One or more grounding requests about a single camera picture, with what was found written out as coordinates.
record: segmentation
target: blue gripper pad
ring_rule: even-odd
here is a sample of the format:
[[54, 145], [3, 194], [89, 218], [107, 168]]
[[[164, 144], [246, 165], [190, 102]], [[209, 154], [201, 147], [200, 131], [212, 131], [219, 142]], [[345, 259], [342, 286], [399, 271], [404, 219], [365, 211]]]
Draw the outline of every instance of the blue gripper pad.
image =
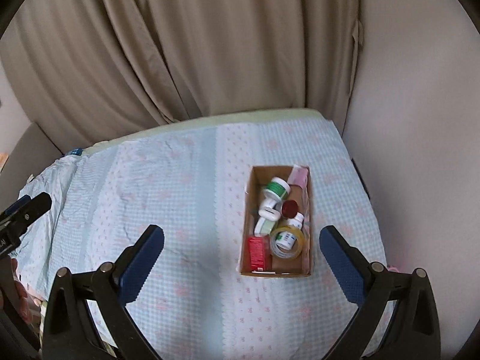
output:
[[32, 200], [30, 196], [23, 195], [20, 199], [18, 199], [14, 204], [12, 204], [9, 208], [5, 210], [6, 216], [12, 215], [17, 210], [21, 209], [21, 207], [25, 206], [28, 202]]
[[135, 254], [133, 257], [130, 256], [131, 261], [120, 276], [118, 283], [118, 300], [123, 307], [137, 299], [145, 280], [163, 250], [164, 244], [163, 230], [158, 226], [150, 225], [135, 245], [131, 247], [131, 252]]
[[[333, 236], [333, 231], [343, 240], [343, 247]], [[346, 299], [350, 303], [356, 303], [359, 307], [363, 304], [365, 294], [365, 283], [360, 272], [355, 268], [344, 248], [350, 246], [341, 237], [333, 226], [324, 227], [320, 231], [320, 250], [325, 256], [330, 269], [337, 279]]]

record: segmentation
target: bed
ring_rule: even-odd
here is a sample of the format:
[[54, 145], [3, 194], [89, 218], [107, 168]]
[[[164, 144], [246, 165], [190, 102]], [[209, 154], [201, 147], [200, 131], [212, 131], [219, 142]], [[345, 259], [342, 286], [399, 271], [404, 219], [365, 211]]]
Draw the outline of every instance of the bed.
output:
[[[163, 359], [321, 358], [356, 306], [318, 244], [308, 278], [237, 272], [244, 188], [250, 167], [263, 164], [308, 165], [314, 239], [335, 225], [369, 261], [386, 264], [368, 196], [335, 126], [296, 109], [157, 127], [58, 159], [19, 194], [46, 191], [53, 200], [15, 252], [22, 282], [47, 299], [59, 268], [95, 270], [156, 224], [165, 248], [127, 309]], [[115, 345], [90, 306], [102, 337]]]

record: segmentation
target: clear tape roll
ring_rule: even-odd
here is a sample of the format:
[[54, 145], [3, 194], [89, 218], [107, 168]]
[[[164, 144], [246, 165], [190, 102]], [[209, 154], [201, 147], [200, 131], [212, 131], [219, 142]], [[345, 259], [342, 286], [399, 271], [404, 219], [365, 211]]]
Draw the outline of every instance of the clear tape roll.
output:
[[[278, 245], [275, 243], [278, 233], [282, 233], [284, 231], [292, 233], [297, 239], [297, 242], [293, 245], [293, 249], [289, 252], [280, 250]], [[297, 258], [298, 255], [300, 255], [300, 253], [302, 252], [304, 242], [305, 236], [303, 235], [303, 232], [296, 227], [277, 227], [270, 233], [270, 251], [275, 257], [279, 257], [281, 259], [293, 260]]]

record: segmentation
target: mattress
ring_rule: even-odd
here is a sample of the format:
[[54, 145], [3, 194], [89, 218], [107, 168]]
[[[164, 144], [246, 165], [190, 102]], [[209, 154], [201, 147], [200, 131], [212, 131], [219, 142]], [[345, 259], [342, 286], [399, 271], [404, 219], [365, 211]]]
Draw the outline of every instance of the mattress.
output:
[[[314, 239], [335, 225], [369, 261], [385, 264], [370, 202], [335, 126], [319, 113], [231, 117], [159, 127], [47, 168], [20, 193], [46, 191], [53, 199], [16, 252], [22, 281], [47, 297], [57, 269], [95, 270], [156, 224], [165, 232], [164, 250], [127, 309], [163, 359], [323, 356], [356, 306], [346, 301], [317, 242], [308, 278], [237, 272], [250, 167], [308, 165]], [[100, 333], [114, 344], [90, 306]]]

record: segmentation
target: cardboard box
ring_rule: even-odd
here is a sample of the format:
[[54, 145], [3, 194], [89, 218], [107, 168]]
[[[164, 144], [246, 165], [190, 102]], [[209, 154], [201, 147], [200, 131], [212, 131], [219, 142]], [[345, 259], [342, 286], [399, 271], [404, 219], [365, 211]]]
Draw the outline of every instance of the cardboard box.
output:
[[258, 219], [258, 206], [265, 198], [262, 189], [273, 177], [280, 177], [288, 180], [292, 166], [254, 166], [251, 169], [250, 178], [245, 189], [245, 219], [243, 224], [243, 238], [239, 262], [239, 272], [244, 276], [256, 276], [260, 278], [299, 278], [311, 274], [311, 230], [310, 216], [311, 207], [309, 196], [311, 196], [310, 170], [308, 171], [307, 188], [302, 191], [299, 186], [291, 186], [289, 199], [297, 202], [299, 211], [305, 215], [303, 234], [305, 243], [300, 255], [292, 260], [281, 259], [272, 256], [271, 272], [252, 272], [250, 269], [250, 253], [248, 237], [254, 235], [254, 227]]

